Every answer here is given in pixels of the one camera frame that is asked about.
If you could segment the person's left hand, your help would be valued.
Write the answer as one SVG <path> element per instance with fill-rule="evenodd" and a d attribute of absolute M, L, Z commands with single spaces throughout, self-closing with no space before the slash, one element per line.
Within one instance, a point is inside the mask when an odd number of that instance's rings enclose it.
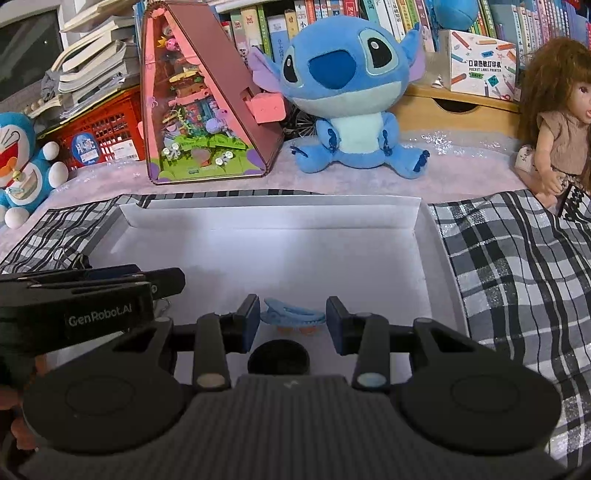
<path fill-rule="evenodd" d="M 28 378 L 22 382 L 14 383 L 6 372 L 6 368 L 1 367 L 1 412 L 14 414 L 14 418 L 10 422 L 10 433 L 20 450 L 32 451 L 38 447 L 35 436 L 27 426 L 22 414 L 24 392 L 34 380 L 44 376 L 49 370 L 47 356 L 37 356 Z"/>

